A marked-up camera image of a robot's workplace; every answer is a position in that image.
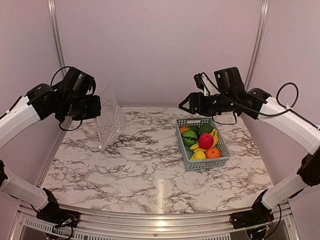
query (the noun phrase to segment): white wall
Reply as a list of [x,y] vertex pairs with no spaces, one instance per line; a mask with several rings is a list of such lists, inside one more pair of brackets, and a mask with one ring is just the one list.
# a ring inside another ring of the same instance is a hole
[[57,0],[63,53],[109,83],[121,105],[178,106],[193,76],[238,66],[246,76],[259,0]]
[[[59,68],[47,0],[2,0],[0,4],[0,113]],[[35,184],[60,130],[53,117],[33,125],[0,151],[0,159]],[[8,238],[19,202],[0,193],[0,239]]]
[[[286,82],[295,82],[300,96],[295,110],[320,124],[320,1],[272,0],[263,46],[251,87],[273,96]],[[295,91],[281,100],[292,103]],[[294,140],[262,122],[245,118],[246,125],[275,183],[296,169],[306,152]],[[290,201],[302,240],[318,240],[320,186]]]

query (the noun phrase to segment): red apple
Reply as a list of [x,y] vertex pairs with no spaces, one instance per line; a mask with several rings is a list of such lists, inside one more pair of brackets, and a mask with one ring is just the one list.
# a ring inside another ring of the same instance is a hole
[[209,133],[203,133],[198,140],[201,149],[209,149],[214,144],[214,138]]

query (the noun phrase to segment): transparent bag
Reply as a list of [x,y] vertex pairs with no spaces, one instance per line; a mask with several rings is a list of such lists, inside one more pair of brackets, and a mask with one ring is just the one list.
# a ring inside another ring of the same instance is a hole
[[101,116],[95,119],[99,135],[99,150],[103,151],[107,146],[117,141],[125,130],[127,119],[125,113],[118,105],[108,85],[99,94],[101,101]]

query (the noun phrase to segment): basket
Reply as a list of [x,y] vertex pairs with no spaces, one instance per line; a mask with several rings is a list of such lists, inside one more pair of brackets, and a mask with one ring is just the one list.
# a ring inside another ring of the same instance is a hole
[[[189,159],[192,157],[194,152],[190,151],[189,147],[184,145],[184,142],[182,140],[182,136],[180,134],[180,128],[185,127],[185,126],[198,126],[198,127],[200,127],[204,123],[210,124],[215,130],[217,130],[218,143],[215,146],[215,148],[217,148],[220,151],[221,157],[190,161]],[[220,132],[219,132],[218,128],[216,127],[214,121],[210,117],[177,119],[176,120],[176,135],[177,135],[178,142],[180,145],[185,170],[187,170],[187,171],[222,167],[231,158],[231,154],[226,146],[225,141],[221,137]]]

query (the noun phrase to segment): marble tabletop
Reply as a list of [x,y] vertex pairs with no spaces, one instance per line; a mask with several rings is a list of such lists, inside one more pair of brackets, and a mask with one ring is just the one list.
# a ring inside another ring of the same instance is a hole
[[[186,171],[175,120],[194,115],[174,107],[123,111],[126,129],[104,151],[93,120],[66,134],[42,185],[59,203],[126,213],[204,213],[249,207],[272,186],[240,117],[235,125],[217,124],[232,154],[226,165]],[[216,120],[234,121],[230,113]]]

